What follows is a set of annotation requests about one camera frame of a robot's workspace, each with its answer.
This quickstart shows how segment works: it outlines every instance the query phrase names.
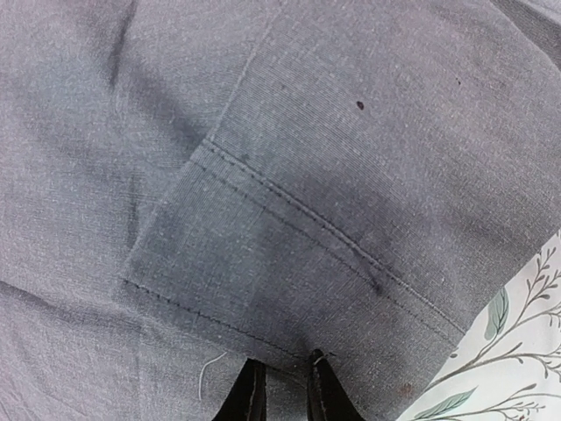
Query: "gray shirt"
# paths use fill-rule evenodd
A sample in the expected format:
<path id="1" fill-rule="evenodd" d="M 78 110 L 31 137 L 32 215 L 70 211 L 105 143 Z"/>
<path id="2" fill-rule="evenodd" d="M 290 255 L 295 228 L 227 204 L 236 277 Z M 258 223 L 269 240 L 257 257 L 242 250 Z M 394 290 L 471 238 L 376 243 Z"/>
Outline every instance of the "gray shirt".
<path id="1" fill-rule="evenodd" d="M 0 6 L 5 419 L 209 420 L 246 357 L 305 419 L 317 347 L 396 418 L 561 221 L 552 1 Z"/>

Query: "seam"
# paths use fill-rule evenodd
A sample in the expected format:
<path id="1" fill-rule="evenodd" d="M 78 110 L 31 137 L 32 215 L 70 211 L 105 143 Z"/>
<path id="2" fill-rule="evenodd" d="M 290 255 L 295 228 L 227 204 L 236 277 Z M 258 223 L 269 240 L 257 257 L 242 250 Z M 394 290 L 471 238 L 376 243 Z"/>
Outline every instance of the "seam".
<path id="1" fill-rule="evenodd" d="M 287 193 L 287 191 L 284 190 L 281 186 L 275 184 L 274 182 L 269 181 L 265 176 L 260 174 L 258 171 L 255 171 L 254 169 L 251 169 L 251 168 L 247 167 L 242 162 L 239 162 L 234 156 L 232 156 L 227 151 L 223 150 L 222 147 L 220 147 L 216 143 L 214 143 L 210 140 L 208 140 L 208 142 L 210 143 L 210 146 L 205 145 L 205 141 L 203 141 L 202 146 L 206 147 L 210 152 L 216 154 L 224 162 L 227 162 L 228 164 L 232 165 L 233 167 L 238 167 L 243 173 L 248 174 L 253 180 L 255 180 L 260 185 L 265 187 L 268 191 L 270 191 L 273 194 L 275 194 L 276 196 L 282 198 L 291 207 L 295 208 L 301 214 L 305 215 L 306 217 L 308 217 L 309 219 L 314 221 L 316 224 L 320 225 L 324 230 L 330 232 L 337 239 L 341 240 L 346 246 L 348 246 L 352 251 L 354 251 L 358 256 L 360 256 L 362 259 L 366 260 L 369 264 L 371 264 L 376 269 L 378 269 L 380 272 L 382 272 L 384 275 L 386 275 L 390 280 L 394 281 L 395 283 L 397 283 L 398 285 L 403 287 L 406 291 L 408 291 L 417 300 L 424 303 L 427 307 L 429 307 L 435 313 L 437 313 L 441 318 L 443 318 L 446 322 L 448 322 L 458 332 L 465 335 L 465 330 L 462 329 L 454 320 L 452 320 L 442 310 L 438 309 L 436 307 L 436 305 L 431 303 L 427 298 L 425 298 L 424 296 L 419 294 L 408 283 L 404 282 L 401 278 L 394 275 L 384 264 L 382 264 L 379 260 L 372 257 L 372 255 L 369 254 L 365 249 L 363 249 L 355 240 L 353 240 L 351 237 L 349 237 L 347 234 L 345 234 L 342 230 L 338 229 L 326 217 L 322 216 L 320 213 L 317 213 L 316 211 L 311 210 L 304 203 L 300 202 L 298 199 L 294 198 L 289 193 Z M 207 168 L 201 166 L 200 164 L 197 164 L 194 161 L 192 161 L 192 162 L 194 164 L 196 164 L 198 167 L 203 168 L 204 170 L 207 169 Z M 324 245 L 319 243 L 317 240 L 315 240 L 315 241 L 317 242 L 317 244 L 321 245 L 321 247 L 323 247 L 325 250 L 327 250 L 329 252 L 329 249 L 327 249 Z M 354 269 L 352 266 L 350 266 L 348 263 L 346 263 L 346 261 L 340 259 L 338 256 L 336 256 L 332 252 L 330 252 L 330 254 L 332 256 L 336 257 L 342 263 L 344 263 L 354 273 L 356 273 L 356 274 L 358 274 L 358 275 L 360 275 L 364 278 L 364 276 L 360 272 L 358 272 L 356 269 Z"/>
<path id="2" fill-rule="evenodd" d="M 371 286 L 373 286 L 374 290 L 376 290 L 376 285 L 372 285 L 371 280 L 364 276 L 363 274 L 361 274 L 356 268 L 354 268 L 353 266 L 351 266 L 349 263 L 347 263 L 343 258 L 337 256 L 335 253 L 333 253 L 328 247 L 324 246 L 318 239 L 315 239 L 314 237 L 312 237 L 311 235 L 309 235 L 307 232 L 305 232 L 304 230 L 302 230 L 301 228 L 299 228 L 298 226 L 288 222 L 285 218 L 280 217 L 279 215 L 277 215 L 276 213 L 274 213 L 272 210 L 270 210 L 269 208 L 267 208 L 265 205 L 257 202 L 255 199 L 253 199 L 252 197 L 250 197 L 247 193 L 245 193 L 244 191 L 242 191 L 239 187 L 227 182 L 225 179 L 219 177 L 218 175 L 214 174 L 212 171 L 210 171 L 209 169 L 207 169 L 206 167 L 204 167 L 203 165 L 199 164 L 198 162 L 195 161 L 191 161 L 193 165 L 196 165 L 197 167 L 199 167 L 203 172 L 209 172 L 210 175 L 216 179 L 217 181 L 221 182 L 224 186 L 232 189 L 234 192 L 238 193 L 239 195 L 241 195 L 244 199 L 249 200 L 250 202 L 252 202 L 253 204 L 259 206 L 264 212 L 266 212 L 267 214 L 273 216 L 274 218 L 276 218 L 277 220 L 281 221 L 284 225 L 289 226 L 290 228 L 292 228 L 293 230 L 295 230 L 296 232 L 300 233 L 301 235 L 303 235 L 304 237 L 306 237 L 306 239 L 312 241 L 314 243 L 315 246 L 318 246 L 320 248 L 322 248 L 325 252 L 327 252 L 327 254 L 329 254 L 331 257 L 333 257 L 336 261 L 338 261 L 339 263 L 341 263 L 343 266 L 345 266 L 346 268 L 348 268 L 351 272 L 353 272 L 358 278 L 362 279 L 363 281 L 365 281 L 366 283 L 370 284 Z M 390 303 L 392 303 L 393 305 L 395 305 L 396 307 L 402 309 L 404 312 L 406 312 L 408 315 L 410 315 L 413 319 L 417 320 L 419 323 L 421 323 L 422 325 L 426 326 L 427 328 L 429 328 L 431 331 L 433 331 L 436 335 L 438 335 L 441 339 L 445 340 L 447 343 L 449 343 L 452 346 L 456 346 L 455 342 L 452 342 L 451 339 L 448 338 L 448 336 L 440 331 L 439 329 L 437 329 L 436 327 L 430 325 L 428 322 L 426 322 L 425 320 L 423 320 L 422 318 L 420 318 L 418 315 L 416 315 L 414 312 L 412 312 L 411 310 L 407 309 L 405 306 L 401 305 L 398 301 L 396 301 L 394 298 L 392 298 L 391 296 L 389 296 L 386 293 L 382 293 L 381 295 L 379 295 L 380 297 L 383 297 L 385 299 L 387 299 Z"/>
<path id="3" fill-rule="evenodd" d="M 171 298 L 167 298 L 166 296 L 163 296 L 162 294 L 159 294 L 155 291 L 152 291 L 152 290 L 150 290 L 146 287 L 142 287 L 142 286 L 138 285 L 137 283 L 135 283 L 133 281 L 129 281 L 128 279 L 126 279 L 122 276 L 120 278 L 121 278 L 121 281 L 123 281 L 124 283 L 133 286 L 134 288 L 144 292 L 145 294 L 147 294 L 147 295 L 149 295 L 153 298 L 156 298 L 159 301 L 171 304 L 171 305 L 177 307 L 178 309 L 184 310 L 184 311 L 186 311 L 187 313 L 190 313 L 190 314 L 194 314 L 194 315 L 198 316 L 199 318 L 204 318 L 206 320 L 209 320 L 210 322 L 216 323 L 217 325 L 227 327 L 228 329 L 231 329 L 234 332 L 242 333 L 245 336 L 247 336 L 248 338 L 255 339 L 259 342 L 263 342 L 264 344 L 267 344 L 267 345 L 269 345 L 269 346 L 271 346 L 271 347 L 273 347 L 273 348 L 275 348 L 279 351 L 282 351 L 283 353 L 285 353 L 287 355 L 290 355 L 291 357 L 296 358 L 297 360 L 303 360 L 303 358 L 301 356 L 299 356 L 295 353 L 291 353 L 290 351 L 283 348 L 282 346 L 278 346 L 278 345 L 274 344 L 273 342 L 270 342 L 266 339 L 260 338 L 259 336 L 253 335 L 249 332 L 243 331 L 243 330 L 237 328 L 236 326 L 233 326 L 233 325 L 230 325 L 228 323 L 223 322 L 222 320 L 219 320 L 217 318 L 213 318 L 212 316 L 207 316 L 206 314 L 202 314 L 199 310 L 195 310 L 195 309 L 192 309 L 190 307 L 186 307 L 186 306 L 182 305 L 181 303 L 178 303 L 178 302 L 172 300 Z"/>

